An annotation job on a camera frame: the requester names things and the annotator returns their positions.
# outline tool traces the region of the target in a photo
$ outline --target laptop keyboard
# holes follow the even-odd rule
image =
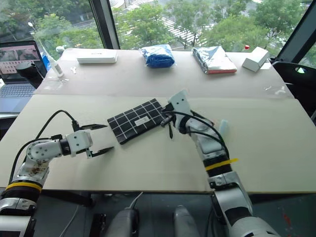
[[[31,84],[4,85],[0,89],[0,97],[31,97],[35,88]]]

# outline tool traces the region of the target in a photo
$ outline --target white table surface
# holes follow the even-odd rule
[[[293,98],[270,63],[254,73],[241,65],[249,53],[227,53],[237,66],[234,74],[206,75],[191,52],[172,52],[176,65],[151,69],[137,50],[118,50],[115,64],[79,64],[76,56],[89,49],[66,49],[58,60],[63,82],[50,81],[50,70],[37,94],[170,97],[187,89],[191,97]],[[71,67],[76,67],[73,74]]]
[[[207,118],[229,122],[224,136],[232,164],[253,193],[315,192],[316,128],[295,99],[190,98],[191,108]],[[106,119],[152,97],[34,95],[0,142],[0,187],[5,187],[15,154],[33,139],[58,109],[80,125]],[[165,105],[166,98],[157,98]],[[69,134],[71,121],[53,119],[43,136]],[[90,191],[206,192],[206,172],[188,135],[156,127],[120,145],[111,129],[92,132],[92,150],[114,145],[110,152],[87,159],[61,157],[50,164],[45,189]]]

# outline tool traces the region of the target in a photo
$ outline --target laptop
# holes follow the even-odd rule
[[[43,76],[47,70],[34,40],[0,43],[0,113],[19,113],[35,88],[20,76],[15,67],[21,62],[34,63]]]

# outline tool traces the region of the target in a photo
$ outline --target window frame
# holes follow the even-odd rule
[[[275,61],[299,63],[316,41],[316,0],[313,0]]]
[[[89,0],[102,44],[108,49],[120,49],[109,0]]]

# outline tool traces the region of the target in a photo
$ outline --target cable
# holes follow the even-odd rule
[[[212,138],[214,139],[215,141],[217,141],[219,144],[222,145],[222,147],[224,148],[225,152],[226,152],[226,155],[227,155],[227,158],[229,158],[229,152],[228,152],[228,148],[226,147],[226,144],[223,143],[222,141],[220,141],[219,139],[217,139],[216,137],[212,136],[212,135],[209,135],[209,134],[206,134],[204,132],[195,132],[195,131],[189,131],[189,134],[191,133],[196,133],[196,134],[200,134],[200,135],[203,135],[203,136],[206,136],[206,137],[209,137],[209,138]]]
[[[61,234],[60,234],[59,237],[64,236],[66,230],[68,229],[68,227],[70,226],[70,224],[71,224],[72,221],[74,220],[74,218],[75,218],[75,216],[76,216],[76,214],[77,214],[77,212],[78,212],[78,209],[79,209],[79,205],[77,205],[76,210],[75,210],[75,212],[74,212],[72,218],[70,219],[70,221],[68,222],[68,224],[66,225],[66,227],[64,228],[64,230],[61,232]]]
[[[38,135],[36,136],[36,138],[39,138],[41,136],[41,134],[44,132],[45,128],[47,127],[47,125],[50,123],[50,121],[59,113],[65,113],[72,121],[75,121],[74,117],[72,117],[67,111],[65,110],[58,110],[55,113],[52,114],[52,116],[47,120],[47,122],[44,124],[44,126],[42,127],[42,129],[39,131]]]
[[[216,222],[216,214],[214,212],[214,215],[211,219],[211,231],[212,231],[212,237],[217,237],[216,231],[215,231],[215,222]]]
[[[224,139],[223,137],[221,136],[221,134],[214,128],[212,127],[211,125],[209,125],[207,122],[205,122],[204,120],[201,120],[200,118],[197,118],[195,116],[192,116],[192,115],[189,115],[189,114],[186,114],[186,113],[183,113],[183,112],[176,112],[176,111],[164,111],[164,112],[161,112],[162,114],[175,114],[175,115],[183,115],[183,116],[188,116],[192,119],[195,119],[203,124],[205,124],[206,126],[208,126],[210,129],[212,129],[216,135],[219,137],[219,139],[224,142]]]
[[[213,205],[211,206],[211,209],[209,211],[209,214],[208,214],[208,217],[207,217],[207,220],[206,220],[205,230],[204,230],[204,237],[208,237],[208,226],[209,226],[209,222],[211,220],[211,216],[214,216]]]
[[[195,112],[195,111],[193,111],[193,110],[190,110],[190,111],[191,111],[191,113],[192,113],[195,117],[198,117],[198,118],[200,118],[200,119],[206,119],[204,116],[198,114],[197,112]]]
[[[130,204],[129,209],[134,208],[137,202],[137,199],[143,194],[144,192],[141,192]]]
[[[224,150],[225,150],[225,152],[226,152],[226,155],[227,155],[228,159],[230,158],[230,157],[229,157],[228,149],[227,149],[227,147],[226,147],[225,141],[224,141],[223,137],[221,136],[221,134],[220,134],[213,126],[209,125],[209,124],[208,124],[207,122],[205,122],[204,120],[201,120],[201,119],[199,119],[199,118],[197,118],[197,117],[195,117],[195,116],[192,116],[192,115],[189,115],[189,114],[186,114],[186,113],[183,113],[183,112],[164,111],[164,112],[162,112],[162,114],[175,114],[175,115],[188,116],[188,117],[190,117],[190,118],[192,118],[192,119],[195,119],[195,120],[197,120],[197,121],[199,121],[199,122],[205,124],[206,126],[208,126],[210,129],[212,129],[212,130],[216,133],[216,135],[219,137],[219,139],[217,139],[217,138],[214,137],[214,136],[208,135],[208,134],[206,134],[206,133],[200,133],[200,134],[205,135],[205,136],[207,136],[207,137],[210,137],[210,138],[214,139],[215,141],[219,142],[219,143],[224,147]]]
[[[24,148],[25,148],[27,145],[31,144],[32,142],[39,141],[39,140],[47,140],[47,139],[49,139],[49,138],[37,138],[37,139],[33,139],[33,140],[31,140],[31,141],[25,143],[25,144],[21,147],[21,149],[19,150],[19,152],[16,154],[15,159],[14,159],[14,162],[13,162],[13,165],[12,165],[11,174],[10,174],[10,178],[9,178],[9,184],[12,182],[13,175],[14,175],[14,171],[15,171],[15,167],[16,167],[16,163],[18,162],[18,159],[19,159],[19,157],[20,157],[22,151],[24,150]]]

